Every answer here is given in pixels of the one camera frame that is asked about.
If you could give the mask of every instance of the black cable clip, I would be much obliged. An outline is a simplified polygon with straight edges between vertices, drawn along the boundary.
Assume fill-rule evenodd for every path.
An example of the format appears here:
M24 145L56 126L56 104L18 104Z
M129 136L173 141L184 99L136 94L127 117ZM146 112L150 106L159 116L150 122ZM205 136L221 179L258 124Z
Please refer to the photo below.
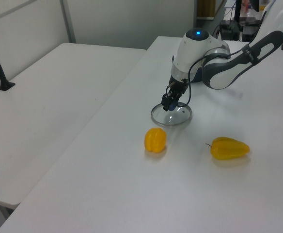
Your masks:
M243 51L245 57L248 59L248 61L251 62L254 66L260 62L259 59L258 59L258 57L256 56L256 54L255 54L254 51L250 48L249 45L245 45L245 46L242 48L242 51Z

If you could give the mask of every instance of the black cable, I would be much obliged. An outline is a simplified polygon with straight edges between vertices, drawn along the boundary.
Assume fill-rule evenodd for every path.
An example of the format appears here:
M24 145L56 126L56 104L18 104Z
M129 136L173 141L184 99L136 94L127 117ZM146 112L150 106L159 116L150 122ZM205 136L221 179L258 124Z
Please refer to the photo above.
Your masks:
M220 26L220 25L218 25L218 26L214 29L214 32L213 32L212 36L214 36L214 33L215 33L216 29L217 29L219 26Z
M190 103L190 100L191 100L191 81L190 81L190 72L192 70L192 68L201 60L203 60L204 58L208 57L209 55L206 55L200 59L198 59L195 63L193 63L193 65L190 67L189 69L189 73L188 73L188 82L189 82L189 99L188 99L188 102L185 104L185 105L178 105L177 107L180 107L180 108L184 108L184 107L187 107L188 104Z
M260 28L261 28L261 25L262 25L262 23L263 23L263 20L264 20L266 14L267 14L267 11L264 12L264 14L263 14L263 16L262 16L262 18L261 18L261 20L260 20L260 24L259 24L259 28L258 28L258 30L257 30L257 33L256 33L256 35L254 36L254 38L252 39L252 41L253 41L253 40L256 38L256 36L258 35L258 32L259 32L259 30L260 30Z
M236 2L235 2L234 5L231 7L231 9L229 10L229 12L224 15L224 17L226 17L226 16L232 11L232 9L235 7L235 5L236 5Z

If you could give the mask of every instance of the orange bell pepper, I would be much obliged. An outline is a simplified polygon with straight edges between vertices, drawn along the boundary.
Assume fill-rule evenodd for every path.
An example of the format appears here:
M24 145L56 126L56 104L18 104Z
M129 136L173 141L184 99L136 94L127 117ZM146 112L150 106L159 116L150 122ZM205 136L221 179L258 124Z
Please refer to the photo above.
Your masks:
M147 151L159 153L164 150L166 133L161 128L150 129L145 136L145 148Z

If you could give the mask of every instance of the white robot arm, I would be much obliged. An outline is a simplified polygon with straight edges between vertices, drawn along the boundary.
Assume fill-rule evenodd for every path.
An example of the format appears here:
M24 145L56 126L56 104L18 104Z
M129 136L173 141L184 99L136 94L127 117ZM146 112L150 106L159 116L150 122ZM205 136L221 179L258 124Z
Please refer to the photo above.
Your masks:
M283 43L283 0L273 0L263 14L255 39L237 53L230 54L229 46L202 29L188 31L173 61L169 92L163 95L165 111L173 110L194 77L202 68L202 81L212 89L224 89L239 76L257 65Z

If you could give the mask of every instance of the floor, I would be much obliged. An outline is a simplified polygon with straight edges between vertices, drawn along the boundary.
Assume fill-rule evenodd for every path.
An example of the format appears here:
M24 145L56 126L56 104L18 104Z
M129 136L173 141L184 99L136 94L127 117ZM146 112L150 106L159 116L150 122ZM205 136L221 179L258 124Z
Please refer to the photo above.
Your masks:
M226 2L227 0L225 0L224 3L221 5L220 9L218 10L213 20L196 20L196 27L203 28L209 33L213 33L214 29L219 25L220 21L224 17L224 13L225 13L224 6Z

